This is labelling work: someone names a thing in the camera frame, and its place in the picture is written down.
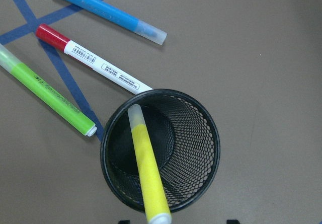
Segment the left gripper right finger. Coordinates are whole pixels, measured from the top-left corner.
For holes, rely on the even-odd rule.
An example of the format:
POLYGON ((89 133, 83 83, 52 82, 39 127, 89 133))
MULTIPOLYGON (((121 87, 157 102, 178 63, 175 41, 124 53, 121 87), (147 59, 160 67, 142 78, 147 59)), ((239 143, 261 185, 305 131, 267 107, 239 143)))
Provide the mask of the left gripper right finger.
POLYGON ((240 224, 238 219, 228 219, 226 224, 240 224))

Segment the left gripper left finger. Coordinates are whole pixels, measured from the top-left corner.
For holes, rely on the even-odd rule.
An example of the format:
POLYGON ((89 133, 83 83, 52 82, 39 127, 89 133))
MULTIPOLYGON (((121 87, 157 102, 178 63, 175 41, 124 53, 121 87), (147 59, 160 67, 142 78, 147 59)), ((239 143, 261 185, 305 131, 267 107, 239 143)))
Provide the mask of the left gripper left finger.
POLYGON ((120 220, 118 224, 131 224, 130 220, 120 220))

